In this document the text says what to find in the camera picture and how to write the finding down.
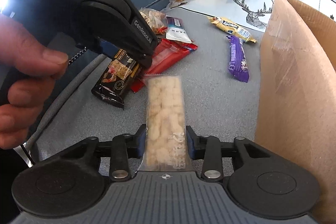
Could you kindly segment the clear rice cracker pack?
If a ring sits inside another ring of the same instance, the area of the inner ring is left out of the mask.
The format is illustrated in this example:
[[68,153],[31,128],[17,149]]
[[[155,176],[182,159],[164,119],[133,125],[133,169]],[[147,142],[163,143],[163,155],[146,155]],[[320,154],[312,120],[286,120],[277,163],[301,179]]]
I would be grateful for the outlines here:
[[185,104],[179,76],[154,75],[147,86],[146,143],[140,171],[193,170],[187,145]]

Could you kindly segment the black cracker snack pack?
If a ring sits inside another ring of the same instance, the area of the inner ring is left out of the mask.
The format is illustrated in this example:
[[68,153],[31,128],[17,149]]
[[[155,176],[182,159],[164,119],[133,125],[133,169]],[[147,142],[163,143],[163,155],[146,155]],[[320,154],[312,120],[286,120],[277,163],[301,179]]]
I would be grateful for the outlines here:
[[137,61],[132,59],[125,50],[120,49],[91,92],[100,100],[124,109],[124,98],[141,69]]

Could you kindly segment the purple candy pack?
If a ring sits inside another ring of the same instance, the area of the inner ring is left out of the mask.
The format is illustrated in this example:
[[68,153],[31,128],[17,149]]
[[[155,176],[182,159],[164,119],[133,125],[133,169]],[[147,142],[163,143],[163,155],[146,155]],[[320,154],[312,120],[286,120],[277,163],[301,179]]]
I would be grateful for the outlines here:
[[238,81],[247,83],[249,80],[249,71],[245,57],[243,40],[234,36],[227,36],[230,42],[230,61],[228,71]]

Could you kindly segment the red snack pack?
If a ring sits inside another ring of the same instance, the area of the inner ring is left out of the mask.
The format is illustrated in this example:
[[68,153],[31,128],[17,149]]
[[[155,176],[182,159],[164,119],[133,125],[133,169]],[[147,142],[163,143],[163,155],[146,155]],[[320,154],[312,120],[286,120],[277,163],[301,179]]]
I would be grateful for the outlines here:
[[160,75],[177,62],[184,59],[190,53],[196,51],[198,46],[193,43],[183,43],[174,40],[161,39],[161,42],[154,50],[151,67],[144,69],[138,78],[131,84],[131,91],[137,93],[145,86],[144,78]]

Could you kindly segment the clear puffed grain snack bag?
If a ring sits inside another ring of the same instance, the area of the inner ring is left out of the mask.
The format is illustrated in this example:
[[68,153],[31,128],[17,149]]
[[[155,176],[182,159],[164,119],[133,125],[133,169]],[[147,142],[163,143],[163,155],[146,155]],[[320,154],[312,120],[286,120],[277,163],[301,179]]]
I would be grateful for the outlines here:
[[156,35],[163,35],[166,33],[167,18],[165,13],[150,8],[141,8],[139,13]]

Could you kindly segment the white purple snack bar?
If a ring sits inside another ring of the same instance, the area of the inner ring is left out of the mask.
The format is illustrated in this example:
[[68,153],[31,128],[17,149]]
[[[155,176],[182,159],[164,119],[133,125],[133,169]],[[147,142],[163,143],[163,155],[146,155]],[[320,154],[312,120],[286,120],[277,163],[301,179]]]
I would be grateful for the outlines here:
[[184,29],[182,20],[172,16],[167,16],[166,39],[182,43],[192,43],[187,32]]

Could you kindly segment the yellow candy pack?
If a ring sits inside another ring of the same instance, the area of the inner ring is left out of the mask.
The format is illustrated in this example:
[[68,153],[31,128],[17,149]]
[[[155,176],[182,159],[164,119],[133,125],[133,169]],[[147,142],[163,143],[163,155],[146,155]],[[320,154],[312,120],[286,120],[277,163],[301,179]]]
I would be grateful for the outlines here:
[[225,17],[208,16],[208,20],[211,24],[215,25],[220,30],[226,32],[229,35],[236,36],[245,42],[256,43],[257,40],[253,38],[251,33],[240,25],[236,24],[232,20]]

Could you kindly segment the open cardboard box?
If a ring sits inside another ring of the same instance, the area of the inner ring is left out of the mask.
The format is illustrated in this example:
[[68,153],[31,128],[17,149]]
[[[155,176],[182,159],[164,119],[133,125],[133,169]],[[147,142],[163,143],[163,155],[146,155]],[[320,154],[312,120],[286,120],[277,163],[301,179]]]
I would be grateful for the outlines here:
[[335,21],[299,0],[275,0],[260,65],[255,141],[315,175],[313,214],[335,223]]

